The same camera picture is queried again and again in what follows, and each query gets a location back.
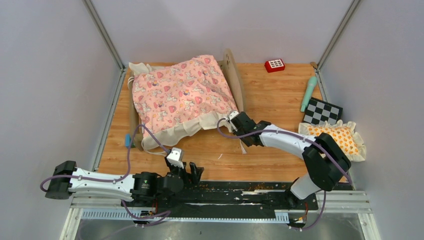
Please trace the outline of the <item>orange duck print pillow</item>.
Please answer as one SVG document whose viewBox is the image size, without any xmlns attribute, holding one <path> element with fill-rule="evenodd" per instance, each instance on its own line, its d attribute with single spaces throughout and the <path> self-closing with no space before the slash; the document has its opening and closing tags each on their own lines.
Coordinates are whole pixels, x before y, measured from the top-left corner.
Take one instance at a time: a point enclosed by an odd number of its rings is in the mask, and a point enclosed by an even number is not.
<svg viewBox="0 0 424 240">
<path fill-rule="evenodd" d="M 338 120 L 335 124 L 325 121 L 318 125 L 302 122 L 298 125 L 298 133 L 315 137 L 321 133 L 329 134 L 351 162 L 363 162 L 366 160 L 367 149 L 361 135 L 355 132 L 355 127 L 353 121 L 343 123 Z"/>
</svg>

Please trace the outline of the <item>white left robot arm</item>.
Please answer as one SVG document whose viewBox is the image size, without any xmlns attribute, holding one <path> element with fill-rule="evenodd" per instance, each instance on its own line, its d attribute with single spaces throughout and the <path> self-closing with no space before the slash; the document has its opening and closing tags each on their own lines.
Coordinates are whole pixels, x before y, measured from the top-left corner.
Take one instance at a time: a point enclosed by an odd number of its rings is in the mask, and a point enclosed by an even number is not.
<svg viewBox="0 0 424 240">
<path fill-rule="evenodd" d="M 147 171 L 123 176 L 88 171 L 77 167 L 75 161 L 67 160 L 55 167 L 52 177 L 44 180 L 40 188 L 48 199 L 67 200 L 72 195 L 105 197 L 146 207 L 153 200 L 173 196 L 185 187 L 199 184 L 205 169 L 193 162 L 188 165 L 190 172 L 169 164 L 169 172 L 164 176 Z"/>
</svg>

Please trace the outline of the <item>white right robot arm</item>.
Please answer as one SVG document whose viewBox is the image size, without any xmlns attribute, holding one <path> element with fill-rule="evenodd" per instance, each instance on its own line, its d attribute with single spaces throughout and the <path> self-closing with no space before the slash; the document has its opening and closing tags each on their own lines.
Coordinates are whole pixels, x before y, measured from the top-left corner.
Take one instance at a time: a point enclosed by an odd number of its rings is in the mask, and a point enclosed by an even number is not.
<svg viewBox="0 0 424 240">
<path fill-rule="evenodd" d="M 328 133 L 295 133 L 267 121 L 256 123 L 245 112 L 232 111 L 228 118 L 234 137 L 246 146 L 276 148 L 304 161 L 307 173 L 285 191 L 286 204 L 292 209 L 301 207 L 312 194 L 332 191 L 342 177 L 348 176 L 352 164 Z"/>
</svg>

